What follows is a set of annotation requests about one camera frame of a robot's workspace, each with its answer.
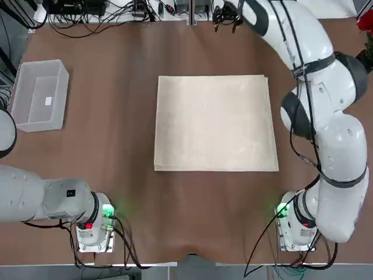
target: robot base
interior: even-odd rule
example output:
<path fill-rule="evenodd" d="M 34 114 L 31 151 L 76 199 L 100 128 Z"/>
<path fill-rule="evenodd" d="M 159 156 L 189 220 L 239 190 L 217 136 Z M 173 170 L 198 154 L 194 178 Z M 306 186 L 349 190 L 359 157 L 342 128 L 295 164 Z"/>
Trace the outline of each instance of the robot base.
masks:
<path fill-rule="evenodd" d="M 275 213 L 277 214 L 294 195 L 295 192 L 286 193 L 279 206 L 275 208 Z M 299 223 L 293 203 L 288 204 L 276 219 L 276 229 L 281 251 L 288 252 L 307 251 L 316 234 L 316 228 L 309 229 Z"/>
<path fill-rule="evenodd" d="M 91 229 L 76 228 L 78 250 L 82 253 L 112 253 L 114 251 L 115 220 L 108 219 L 108 215 L 115 215 L 114 207 L 107 196 L 101 192 L 96 193 L 99 203 L 97 219 Z"/>

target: green led light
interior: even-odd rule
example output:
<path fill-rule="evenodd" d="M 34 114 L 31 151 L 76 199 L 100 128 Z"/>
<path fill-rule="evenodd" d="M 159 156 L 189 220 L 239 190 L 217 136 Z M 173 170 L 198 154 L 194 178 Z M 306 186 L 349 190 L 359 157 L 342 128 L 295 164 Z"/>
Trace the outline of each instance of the green led light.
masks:
<path fill-rule="evenodd" d="M 106 218 L 109 216 L 114 216 L 114 207 L 110 204 L 104 204 L 103 205 L 103 216 Z"/>
<path fill-rule="evenodd" d="M 286 211 L 288 211 L 288 210 L 289 210 L 289 205 L 286 205 L 286 203 L 280 203 L 279 206 L 277 206 L 277 213 L 280 212 L 279 218 L 286 217 L 287 216 Z"/>

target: beige cloth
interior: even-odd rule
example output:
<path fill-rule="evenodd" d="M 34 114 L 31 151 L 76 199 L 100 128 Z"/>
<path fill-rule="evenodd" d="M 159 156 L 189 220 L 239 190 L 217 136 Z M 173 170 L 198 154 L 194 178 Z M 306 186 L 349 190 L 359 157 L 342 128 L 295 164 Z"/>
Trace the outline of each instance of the beige cloth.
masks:
<path fill-rule="evenodd" d="M 160 76 L 159 171 L 279 171 L 268 79 Z"/>

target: brown table surface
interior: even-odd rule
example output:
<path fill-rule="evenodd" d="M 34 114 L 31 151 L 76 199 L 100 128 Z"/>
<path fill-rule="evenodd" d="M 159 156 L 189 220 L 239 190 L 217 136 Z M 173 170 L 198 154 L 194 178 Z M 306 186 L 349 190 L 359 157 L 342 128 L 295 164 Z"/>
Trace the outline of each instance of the brown table surface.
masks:
<path fill-rule="evenodd" d="M 356 55 L 364 47 L 354 19 L 322 22 L 336 50 Z M 84 27 L 67 30 L 82 34 Z M 85 179 L 106 193 L 126 217 L 141 263 L 177 261 L 188 253 L 221 263 L 244 263 L 287 190 L 301 189 L 315 170 L 291 151 L 280 118 L 283 96 L 295 86 L 277 54 L 248 27 L 231 34 L 209 22 L 134 23 L 88 38 L 64 38 L 49 26 L 30 36 L 24 61 L 61 59 L 70 74 L 61 130 L 24 133 L 0 161 L 36 172 L 44 179 Z M 154 130 L 159 75 L 247 75 L 269 78 L 279 172 L 155 172 Z M 348 112 L 360 119 L 373 157 L 373 80 L 362 101 Z M 298 149 L 312 154 L 302 139 Z M 373 263 L 373 190 L 356 230 L 340 245 L 338 263 Z M 275 246 L 275 230 L 269 232 Z M 252 263 L 274 263 L 265 235 Z M 309 262 L 327 261 L 320 242 Z M 0 264 L 71 264 L 66 231 L 0 224 Z M 280 254 L 291 262 L 297 254 Z M 85 254 L 84 261 L 92 261 Z M 122 263 L 123 246 L 98 254 L 96 263 Z"/>

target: transparent plastic box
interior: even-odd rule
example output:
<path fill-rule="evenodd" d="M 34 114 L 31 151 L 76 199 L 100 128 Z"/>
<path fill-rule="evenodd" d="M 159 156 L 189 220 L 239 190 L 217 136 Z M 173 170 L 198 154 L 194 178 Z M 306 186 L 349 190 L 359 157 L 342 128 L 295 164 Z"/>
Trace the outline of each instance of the transparent plastic box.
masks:
<path fill-rule="evenodd" d="M 61 129 L 68 82 L 61 60 L 23 63 L 12 107 L 17 128 L 26 132 Z"/>

